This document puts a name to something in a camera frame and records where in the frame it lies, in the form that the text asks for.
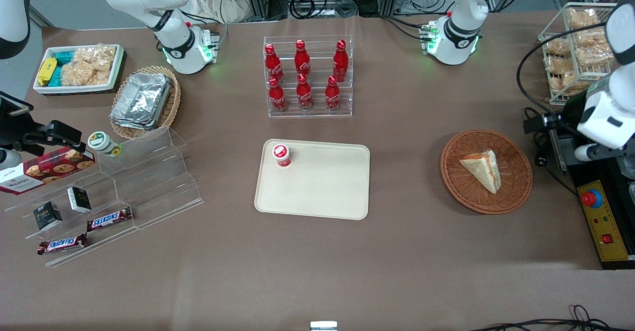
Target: cookie box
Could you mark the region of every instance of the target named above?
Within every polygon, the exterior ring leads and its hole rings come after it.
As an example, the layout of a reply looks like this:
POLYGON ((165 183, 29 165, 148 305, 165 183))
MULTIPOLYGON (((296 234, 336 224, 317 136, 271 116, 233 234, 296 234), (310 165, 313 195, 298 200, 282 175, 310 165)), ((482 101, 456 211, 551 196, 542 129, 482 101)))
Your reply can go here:
MULTIPOLYGON (((95 45, 89 46, 66 46, 66 47, 51 47, 47 48, 44 52, 44 56, 42 57, 42 61, 38 66, 38 71, 40 67, 44 64, 47 58, 55 57, 55 53, 57 52, 67 52, 67 51, 75 51, 77 48, 88 48, 94 47, 95 45)), ((115 58, 113 61, 113 66, 111 67, 111 74, 108 77, 108 82, 106 84, 100 85, 82 85, 82 86, 61 86, 61 87, 48 87, 41 86, 38 82, 38 77, 36 73, 36 78, 33 82, 33 89, 42 95, 47 96, 55 96, 55 95, 79 95, 79 94, 101 94, 101 93, 115 93, 115 86, 119 86, 118 80, 120 80, 120 73, 123 69, 123 62, 125 61, 125 51, 119 44, 108 44, 108 46, 115 46, 115 58)))
POLYGON ((0 191, 20 195, 94 165, 95 157, 90 152, 81 153, 70 147, 62 147, 14 168, 2 170, 0 191))

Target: table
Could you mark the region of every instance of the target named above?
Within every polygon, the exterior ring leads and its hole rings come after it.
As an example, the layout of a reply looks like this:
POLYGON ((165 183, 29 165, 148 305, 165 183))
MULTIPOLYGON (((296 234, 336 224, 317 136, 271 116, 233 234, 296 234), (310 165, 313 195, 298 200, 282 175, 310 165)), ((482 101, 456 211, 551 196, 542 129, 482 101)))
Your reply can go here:
MULTIPOLYGON (((578 201, 534 168, 529 200, 509 215, 473 213, 439 173, 444 144, 472 128, 513 139, 528 102, 515 69, 553 12, 492 14, 478 50, 444 66, 379 19, 236 24, 218 64, 178 75, 173 125, 205 203, 58 268, 22 238, 19 216, 0 229, 0 325, 6 330, 306 330, 337 320, 343 331, 459 331, 497 322, 592 317, 635 328, 635 272, 602 271, 578 201), (350 33, 354 115, 267 117, 264 35, 350 33), (359 143, 371 151, 370 209, 361 221, 259 213, 254 191, 270 138, 359 143)), ((424 22, 430 17, 417 17, 424 22)), ((124 74, 166 65, 147 29, 45 28, 46 46, 121 44, 124 74)), ((524 82, 547 92, 539 55, 524 82)), ((46 98, 30 91, 37 121, 86 134, 110 131, 113 95, 46 98)))

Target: red button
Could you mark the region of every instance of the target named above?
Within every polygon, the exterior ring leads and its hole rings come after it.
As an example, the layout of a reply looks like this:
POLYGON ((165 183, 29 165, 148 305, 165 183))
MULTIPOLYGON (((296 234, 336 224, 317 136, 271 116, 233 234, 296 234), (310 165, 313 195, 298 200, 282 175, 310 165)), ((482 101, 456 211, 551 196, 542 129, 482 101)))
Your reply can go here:
POLYGON ((597 203, 597 197, 594 195, 594 193, 591 193, 591 192, 583 193, 581 196, 581 200, 585 206, 589 206, 589 207, 597 203))

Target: round wicker basket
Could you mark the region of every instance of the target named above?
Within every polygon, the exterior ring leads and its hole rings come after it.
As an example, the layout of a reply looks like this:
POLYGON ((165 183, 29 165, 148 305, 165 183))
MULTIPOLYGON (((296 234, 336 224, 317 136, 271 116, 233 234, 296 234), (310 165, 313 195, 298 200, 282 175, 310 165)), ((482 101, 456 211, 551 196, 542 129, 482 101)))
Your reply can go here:
MULTIPOLYGON (((172 123, 174 122, 174 118, 176 118, 177 116, 179 104, 181 103, 181 87, 179 87, 179 82, 174 76, 174 73, 166 68, 163 68, 162 66, 147 66, 145 68, 137 70, 135 73, 161 73, 166 77, 170 77, 170 79, 172 80, 172 84, 170 85, 170 91, 168 91, 169 96, 163 107, 163 112, 161 112, 161 118, 159 118, 159 125, 157 125, 157 128, 172 125, 172 123)), ((120 88, 117 90, 117 94, 113 101, 113 107, 121 96, 121 91, 123 90, 124 85, 127 83, 127 80, 129 80, 131 76, 132 74, 125 79, 125 81, 120 85, 120 88)), ((115 132, 117 132, 119 136, 129 139, 139 137, 143 134, 146 134, 146 132, 149 132, 149 130, 124 128, 123 126, 116 125, 115 123, 113 123, 112 120, 111 125, 113 126, 113 130, 115 130, 115 132)))
POLYGON ((492 130, 467 130, 450 139, 441 154, 443 182, 469 209, 488 215, 509 213, 529 197, 533 173, 527 157, 513 141, 492 130), (490 148, 496 154, 501 188, 490 193, 459 162, 465 155, 490 148))

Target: sandwich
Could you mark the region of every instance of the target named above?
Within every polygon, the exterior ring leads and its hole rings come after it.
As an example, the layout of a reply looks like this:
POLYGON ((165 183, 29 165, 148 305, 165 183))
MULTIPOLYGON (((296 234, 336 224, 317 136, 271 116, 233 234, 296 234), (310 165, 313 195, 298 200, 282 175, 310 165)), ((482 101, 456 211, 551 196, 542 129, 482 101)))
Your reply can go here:
POLYGON ((496 194, 501 188, 501 174, 494 151, 486 150, 479 154, 470 154, 459 162, 491 193, 496 194))

